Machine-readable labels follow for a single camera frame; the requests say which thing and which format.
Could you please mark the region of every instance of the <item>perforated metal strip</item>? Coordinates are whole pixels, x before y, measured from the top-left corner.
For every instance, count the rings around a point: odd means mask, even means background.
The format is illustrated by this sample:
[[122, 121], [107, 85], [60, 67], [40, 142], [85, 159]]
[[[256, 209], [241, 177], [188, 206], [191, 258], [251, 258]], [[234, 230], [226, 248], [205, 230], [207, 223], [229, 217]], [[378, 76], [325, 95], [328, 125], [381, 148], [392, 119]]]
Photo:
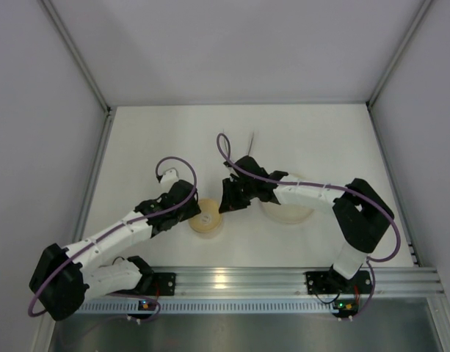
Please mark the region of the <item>perforated metal strip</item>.
[[[160, 300], [161, 314], [329, 313], [332, 306], [307, 299]], [[98, 299], [83, 304], [78, 314], [144, 314], [139, 300]]]

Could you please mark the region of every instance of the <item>round container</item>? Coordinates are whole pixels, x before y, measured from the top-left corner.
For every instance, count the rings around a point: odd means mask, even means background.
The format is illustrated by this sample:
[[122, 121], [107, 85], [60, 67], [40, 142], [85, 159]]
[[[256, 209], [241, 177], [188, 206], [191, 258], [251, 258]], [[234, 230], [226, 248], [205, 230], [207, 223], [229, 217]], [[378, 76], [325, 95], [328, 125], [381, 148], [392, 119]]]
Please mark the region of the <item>round container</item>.
[[219, 205], [214, 199], [199, 199], [200, 214], [189, 219], [189, 226], [201, 238], [213, 238], [218, 235], [222, 223], [222, 215], [218, 212]]
[[[301, 180], [305, 178], [298, 174], [291, 174]], [[282, 224], [300, 224], [314, 211], [313, 208], [301, 205], [279, 205], [271, 202], [262, 202], [262, 208], [268, 217]]]

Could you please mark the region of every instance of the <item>white wall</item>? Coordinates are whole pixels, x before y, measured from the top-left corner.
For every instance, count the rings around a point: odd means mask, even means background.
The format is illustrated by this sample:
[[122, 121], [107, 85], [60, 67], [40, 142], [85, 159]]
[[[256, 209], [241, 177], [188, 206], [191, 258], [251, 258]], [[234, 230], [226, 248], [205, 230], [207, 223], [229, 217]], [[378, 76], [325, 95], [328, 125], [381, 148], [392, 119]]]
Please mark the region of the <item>white wall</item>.
[[424, 264], [450, 302], [450, 0], [436, 1], [374, 107]]
[[0, 0], [0, 351], [27, 351], [40, 253], [73, 233], [103, 114], [35, 0]]
[[365, 102], [421, 0], [54, 0], [116, 105]]

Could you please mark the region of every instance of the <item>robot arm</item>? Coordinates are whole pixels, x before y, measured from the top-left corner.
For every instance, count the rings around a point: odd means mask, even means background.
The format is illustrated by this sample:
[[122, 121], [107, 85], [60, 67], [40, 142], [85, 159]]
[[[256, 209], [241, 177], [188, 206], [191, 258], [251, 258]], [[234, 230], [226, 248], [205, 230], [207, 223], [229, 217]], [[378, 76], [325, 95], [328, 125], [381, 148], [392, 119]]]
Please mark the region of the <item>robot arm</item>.
[[[124, 293], [130, 290], [136, 294], [143, 294], [149, 288], [153, 270], [140, 257], [130, 257], [115, 265], [102, 267], [101, 265], [125, 249], [149, 240], [160, 232], [169, 230], [180, 221], [200, 213], [197, 197], [192, 197], [174, 211], [147, 219], [148, 214], [179, 204], [191, 194], [193, 189], [192, 184], [178, 179], [174, 169], [165, 172], [160, 183], [165, 191], [160, 197], [141, 202], [112, 226], [77, 243], [63, 248], [54, 243], [43, 251], [29, 283], [34, 293], [62, 263], [73, 258], [39, 297], [53, 319], [67, 318], [84, 301], [92, 298], [119, 290], [123, 290]], [[134, 221], [143, 216], [145, 219]], [[75, 256], [87, 246], [90, 248]]]
[[[250, 156], [239, 159], [236, 165], [271, 180], [305, 182], [287, 172], [267, 174]], [[233, 171], [235, 173], [222, 182], [220, 213], [244, 209], [250, 205], [251, 199], [259, 198], [262, 202], [302, 205], [336, 217], [346, 243], [330, 269], [335, 285], [345, 285], [358, 272], [389, 227], [389, 221], [376, 208], [347, 192], [330, 188], [282, 186], [256, 180], [235, 169]], [[393, 218], [391, 209], [365, 180], [355, 178], [346, 187], [372, 199]]]

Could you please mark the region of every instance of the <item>white table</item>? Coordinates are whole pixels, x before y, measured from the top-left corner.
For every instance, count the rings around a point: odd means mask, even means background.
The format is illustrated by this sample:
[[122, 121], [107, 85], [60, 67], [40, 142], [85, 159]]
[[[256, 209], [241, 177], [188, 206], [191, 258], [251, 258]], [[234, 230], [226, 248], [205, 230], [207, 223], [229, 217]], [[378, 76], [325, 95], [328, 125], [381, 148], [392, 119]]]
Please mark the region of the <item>white table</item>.
[[[215, 145], [222, 131], [231, 140], [233, 160], [247, 152], [254, 131], [251, 156], [268, 172], [283, 170], [339, 185], [364, 178], [394, 211], [401, 228], [362, 104], [149, 106], [117, 109], [84, 234], [108, 227], [142, 200], [157, 198], [161, 189], [154, 168], [167, 155], [188, 160], [197, 172], [199, 197], [220, 202], [222, 179], [228, 177]], [[167, 162], [164, 168], [171, 166], [192, 181], [186, 167]], [[343, 243], [331, 216], [314, 212], [302, 224], [278, 224], [254, 202], [246, 210], [226, 213], [216, 238], [199, 238], [185, 221], [122, 255], [138, 254], [152, 266], [328, 267]], [[385, 257], [394, 245], [390, 228], [373, 257]], [[413, 266], [403, 232], [399, 254], [374, 265]]]

